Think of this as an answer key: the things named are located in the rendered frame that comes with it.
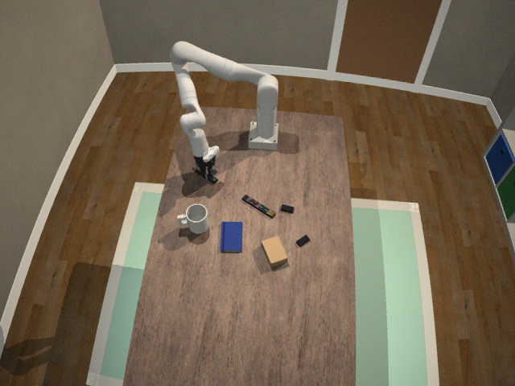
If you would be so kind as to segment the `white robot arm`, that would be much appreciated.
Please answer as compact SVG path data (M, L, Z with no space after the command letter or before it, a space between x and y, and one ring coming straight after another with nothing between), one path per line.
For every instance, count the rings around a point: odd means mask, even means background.
M174 44L170 60L175 71L182 108L195 110L194 113L184 114L179 120L190 140L194 156L203 157L204 162L208 162L219 152L219 146L208 147L204 131L197 129L203 127L206 120L198 104L195 86L188 71L188 61L201 65L223 80L248 81L256 84L257 135L261 138L274 136L278 104L278 80L274 76L248 68L184 41Z

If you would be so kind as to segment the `blue notebook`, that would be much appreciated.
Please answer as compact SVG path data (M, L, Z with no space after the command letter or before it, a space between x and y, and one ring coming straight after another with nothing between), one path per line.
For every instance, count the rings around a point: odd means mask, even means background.
M241 252L242 222L221 222L220 251Z

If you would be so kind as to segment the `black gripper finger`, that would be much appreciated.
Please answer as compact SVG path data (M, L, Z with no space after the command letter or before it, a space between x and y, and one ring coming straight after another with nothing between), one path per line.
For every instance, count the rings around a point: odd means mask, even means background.
M208 165L207 165L207 169L208 169L208 173L212 175L212 166L215 165L215 158L216 158L216 155L210 160L212 162L209 161L208 162Z
M200 168L200 171L199 171L199 168ZM199 173L200 176L203 176L204 179L208 179L208 176L206 174L206 163L203 162L203 168L201 167L198 167L198 165L196 165L195 168L192 168L193 171L195 171L197 174Z

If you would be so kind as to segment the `tan rectangular box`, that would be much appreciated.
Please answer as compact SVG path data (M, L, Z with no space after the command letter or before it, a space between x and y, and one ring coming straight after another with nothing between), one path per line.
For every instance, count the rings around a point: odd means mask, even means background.
M270 264L270 267L287 262L287 254L278 236L263 240L261 246Z

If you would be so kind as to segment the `grey mug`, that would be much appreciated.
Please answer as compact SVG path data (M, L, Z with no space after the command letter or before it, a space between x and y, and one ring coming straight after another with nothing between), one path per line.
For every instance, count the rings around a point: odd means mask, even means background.
M205 217L206 216L206 217ZM189 219L190 220L189 220ZM187 219L187 220L184 220ZM199 221L201 222L191 222ZM186 215L178 216L179 225L186 225L194 233L200 234L206 232L209 226L208 213L205 206L201 204L193 204L186 210Z

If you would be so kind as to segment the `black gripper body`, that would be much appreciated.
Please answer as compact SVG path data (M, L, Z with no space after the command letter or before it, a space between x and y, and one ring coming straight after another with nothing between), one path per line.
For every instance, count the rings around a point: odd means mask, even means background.
M203 163L202 163L203 162L203 157L196 157L196 156L194 156L194 159L196 160L196 165L198 165L198 167L203 168Z

